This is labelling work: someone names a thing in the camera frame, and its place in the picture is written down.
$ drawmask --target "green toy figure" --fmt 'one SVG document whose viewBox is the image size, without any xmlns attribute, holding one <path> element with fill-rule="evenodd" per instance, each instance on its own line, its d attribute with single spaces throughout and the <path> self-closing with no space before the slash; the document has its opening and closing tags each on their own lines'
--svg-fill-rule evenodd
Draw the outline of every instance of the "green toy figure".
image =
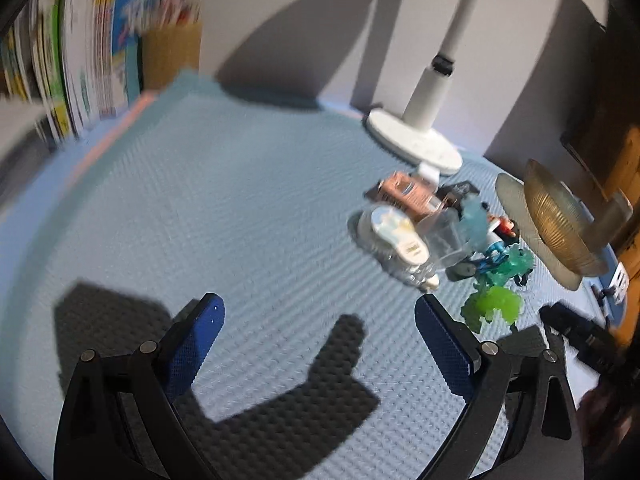
<svg viewBox="0 0 640 480">
<path fill-rule="evenodd" d="M 486 286 L 482 283 L 474 285 L 477 292 L 471 294 L 462 306 L 460 314 L 466 325 L 475 333 L 482 328 L 481 317 L 487 323 L 494 320 L 494 311 L 500 310 L 502 318 L 508 325 L 513 325 L 520 315 L 522 298 L 500 285 Z"/>
<path fill-rule="evenodd" d="M 505 254 L 508 256 L 507 259 L 495 269 L 477 273 L 476 280 L 485 286 L 504 286 L 514 278 L 516 285 L 526 285 L 527 278 L 535 265 L 531 251 L 516 244 L 510 246 Z"/>
</svg>

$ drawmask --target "light blue textured mat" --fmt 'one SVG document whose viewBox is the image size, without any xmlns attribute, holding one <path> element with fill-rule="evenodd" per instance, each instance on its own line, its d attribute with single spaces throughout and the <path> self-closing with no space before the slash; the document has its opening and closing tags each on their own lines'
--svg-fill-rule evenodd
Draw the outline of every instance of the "light blue textured mat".
<svg viewBox="0 0 640 480">
<path fill-rule="evenodd" d="M 61 384 L 84 348 L 131 350 L 215 292 L 225 325 L 178 409 L 224 478 L 415 479 L 463 401 L 415 327 L 420 293 L 347 229 L 363 192 L 402 168 L 357 120 L 182 75 L 61 202 L 8 297 L 2 414 L 35 465 L 50 476 Z M 451 180 L 501 211 L 497 173 L 467 155 Z M 472 283 L 442 281 L 460 319 Z M 542 266 L 519 292 L 520 328 L 545 302 L 593 301 Z M 482 338 L 508 333 L 496 320 Z M 505 430 L 502 418 L 477 472 Z"/>
</svg>

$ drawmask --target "clear plastic container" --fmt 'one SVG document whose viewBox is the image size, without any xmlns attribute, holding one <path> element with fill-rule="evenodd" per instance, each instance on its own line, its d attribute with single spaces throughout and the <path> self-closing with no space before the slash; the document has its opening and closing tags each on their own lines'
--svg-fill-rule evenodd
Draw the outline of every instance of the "clear plastic container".
<svg viewBox="0 0 640 480">
<path fill-rule="evenodd" d="M 420 288 L 435 274 L 428 245 L 409 217 L 388 204 L 378 203 L 363 211 L 356 241 L 386 272 L 407 285 Z"/>
<path fill-rule="evenodd" d="M 460 219 L 460 234 L 467 240 L 471 254 L 484 253 L 489 244 L 486 235 L 489 232 L 489 222 L 482 201 L 477 195 L 469 195 L 462 199 L 462 218 Z"/>
<path fill-rule="evenodd" d="M 447 269 L 470 256 L 473 251 L 460 226 L 458 212 L 443 209 L 421 220 L 415 228 L 430 252 L 433 269 Z"/>
</svg>

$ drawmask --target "colorful book cover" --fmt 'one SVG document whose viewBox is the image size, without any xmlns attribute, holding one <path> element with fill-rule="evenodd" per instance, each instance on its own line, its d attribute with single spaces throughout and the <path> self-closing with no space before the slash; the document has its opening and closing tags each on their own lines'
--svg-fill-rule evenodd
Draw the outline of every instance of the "colorful book cover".
<svg viewBox="0 0 640 480">
<path fill-rule="evenodd" d="M 104 27 L 104 2 L 105 0 L 95 0 L 94 13 L 94 70 L 95 70 L 95 85 L 96 93 L 98 95 L 98 108 L 100 108 L 100 115 L 108 113 L 106 99 L 104 96 L 104 59 L 102 50 L 102 31 Z"/>
<path fill-rule="evenodd" d="M 11 61 L 9 60 L 9 49 L 6 46 L 5 40 L 0 41 L 0 59 L 2 59 L 2 71 L 4 72 L 4 81 L 6 82 L 9 95 L 17 95 L 17 91 L 14 88 L 14 75 L 11 70 Z"/>
<path fill-rule="evenodd" d="M 15 52 L 18 58 L 18 68 L 24 82 L 24 91 L 29 101 L 39 100 L 40 91 L 31 59 L 31 40 L 29 38 L 29 15 L 25 7 L 15 19 Z"/>
<path fill-rule="evenodd" d="M 59 8 L 60 0 L 40 0 L 43 21 L 43 49 L 45 70 L 49 82 L 49 95 L 53 112 L 62 137 L 73 133 L 66 109 L 65 91 L 60 73 Z"/>
<path fill-rule="evenodd" d="M 15 52 L 15 27 L 12 25 L 4 38 L 3 43 L 7 50 L 7 56 L 10 64 L 10 73 L 12 76 L 12 88 L 17 95 L 23 101 L 27 100 L 27 94 L 24 91 L 24 82 L 20 75 L 20 67 L 18 67 L 18 57 Z"/>
<path fill-rule="evenodd" d="M 113 89 L 111 88 L 111 36 L 113 23 L 113 5 L 115 0 L 104 0 L 104 23 L 102 26 L 102 70 L 104 73 L 104 95 L 108 113 L 115 113 Z"/>
<path fill-rule="evenodd" d="M 69 117 L 71 118 L 74 131 L 82 131 L 83 125 L 87 122 L 87 114 L 81 97 L 76 91 L 75 80 L 72 76 L 72 66 L 78 65 L 78 60 L 71 59 L 68 42 L 71 39 L 69 34 L 70 19 L 72 16 L 71 0 L 61 0 L 60 4 L 60 61 L 65 84 L 66 103 L 68 105 Z"/>
<path fill-rule="evenodd" d="M 36 77 L 36 83 L 38 85 L 38 93 L 40 94 L 40 98 L 42 99 L 42 103 L 45 106 L 45 112 L 47 115 L 47 123 L 49 123 L 49 129 L 51 135 L 54 139 L 54 142 L 58 142 L 60 140 L 60 134 L 58 133 L 58 126 L 56 121 L 51 113 L 51 100 L 49 98 L 49 89 L 46 82 L 46 77 L 44 74 L 44 63 L 42 60 L 42 37 L 41 37 L 41 22 L 39 13 L 38 13 L 38 1 L 39 0 L 29 0 L 29 38 L 31 42 L 31 60 L 33 61 L 33 73 Z"/>
<path fill-rule="evenodd" d="M 74 121 L 91 128 L 99 119 L 95 81 L 94 0 L 65 0 L 63 11 L 62 52 L 65 83 L 74 108 Z"/>
<path fill-rule="evenodd" d="M 116 110 L 140 94 L 138 40 L 149 25 L 153 0 L 114 0 L 111 37 L 111 91 Z"/>
</svg>

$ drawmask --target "blue gripper pad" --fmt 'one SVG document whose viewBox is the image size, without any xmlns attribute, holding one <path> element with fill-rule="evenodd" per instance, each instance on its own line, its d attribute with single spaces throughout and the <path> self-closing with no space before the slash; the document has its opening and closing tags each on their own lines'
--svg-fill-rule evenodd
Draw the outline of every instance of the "blue gripper pad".
<svg viewBox="0 0 640 480">
<path fill-rule="evenodd" d="M 447 324 L 452 324 L 454 321 L 451 318 L 444 320 L 443 316 L 449 317 L 444 307 L 440 304 L 432 305 L 426 296 L 418 298 L 415 302 L 415 325 L 447 386 L 453 394 L 469 402 L 474 394 L 473 364 L 447 327 Z"/>
<path fill-rule="evenodd" d="M 191 387 L 224 322 L 225 304 L 215 294 L 206 294 L 194 312 L 185 321 L 181 321 L 191 324 L 191 328 L 166 367 L 163 389 L 170 402 Z"/>
</svg>

